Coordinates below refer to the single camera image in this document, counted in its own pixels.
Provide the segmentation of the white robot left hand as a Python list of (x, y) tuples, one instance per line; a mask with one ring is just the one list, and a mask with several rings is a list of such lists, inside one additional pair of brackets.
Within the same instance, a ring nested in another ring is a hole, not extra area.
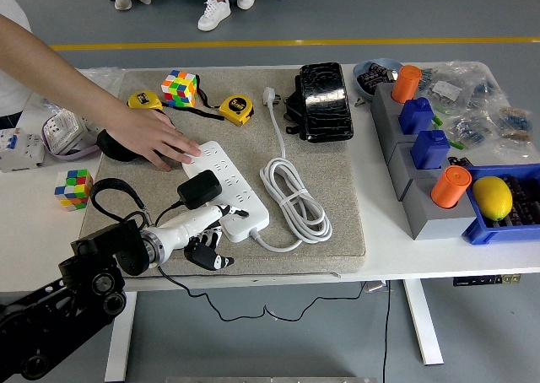
[(147, 228), (142, 236), (147, 247), (154, 250), (152, 267), (162, 265), (172, 251), (182, 249), (190, 262), (210, 271), (232, 265), (232, 257), (215, 252), (221, 238), (219, 220), (228, 214), (249, 216), (247, 211), (234, 206), (212, 205), (182, 213), (159, 227)]

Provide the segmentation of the person's left hand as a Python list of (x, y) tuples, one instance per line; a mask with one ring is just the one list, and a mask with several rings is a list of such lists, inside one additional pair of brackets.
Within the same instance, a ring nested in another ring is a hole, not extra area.
[(123, 147), (164, 171), (169, 171), (170, 166), (161, 156), (178, 163), (191, 163), (191, 156), (202, 153), (194, 140), (178, 131), (167, 116), (155, 111), (123, 106), (105, 121), (104, 127)]

